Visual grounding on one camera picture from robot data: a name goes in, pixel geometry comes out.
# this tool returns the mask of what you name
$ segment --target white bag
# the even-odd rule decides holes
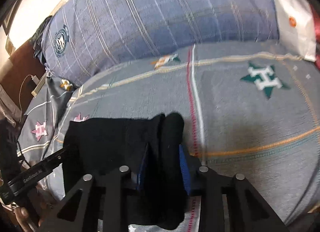
[[[274,0],[280,42],[305,60],[316,61],[316,34],[307,0]]]

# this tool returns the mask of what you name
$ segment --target orange logo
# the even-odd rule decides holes
[[[289,24],[292,27],[296,27],[297,26],[297,21],[295,20],[294,17],[292,17],[292,16],[289,17]]]

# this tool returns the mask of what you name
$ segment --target gray bed sheet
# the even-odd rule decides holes
[[[201,44],[175,54],[119,64],[74,92],[48,78],[21,132],[26,159],[37,162],[61,149],[70,121],[177,111],[190,153],[220,174],[243,173],[286,224],[314,207],[320,178],[320,73],[314,64],[274,40]],[[32,133],[37,122],[46,122],[48,133],[39,140]],[[61,166],[42,184],[64,197]],[[199,211],[200,198],[190,199],[176,231],[197,231]]]

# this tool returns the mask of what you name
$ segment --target white wall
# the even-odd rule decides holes
[[[9,33],[9,37],[16,49],[35,33],[43,20],[50,15],[60,1],[22,0]]]
[[[9,58],[9,54],[5,49],[5,43],[7,42],[7,36],[5,35],[3,26],[0,27],[0,68]]]

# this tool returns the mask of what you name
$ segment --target metal screw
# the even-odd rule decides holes
[[[83,176],[84,181],[89,181],[92,179],[92,175],[91,174],[86,174]]]
[[[199,167],[199,171],[201,171],[201,172],[207,172],[209,170],[209,168],[207,167],[207,166],[200,166]]]
[[[128,170],[129,170],[129,167],[126,166],[126,165],[122,165],[122,166],[119,168],[119,171],[121,171],[121,172],[126,172],[126,171],[128,171]]]
[[[244,175],[242,173],[237,173],[236,174],[236,179],[237,180],[244,180]]]

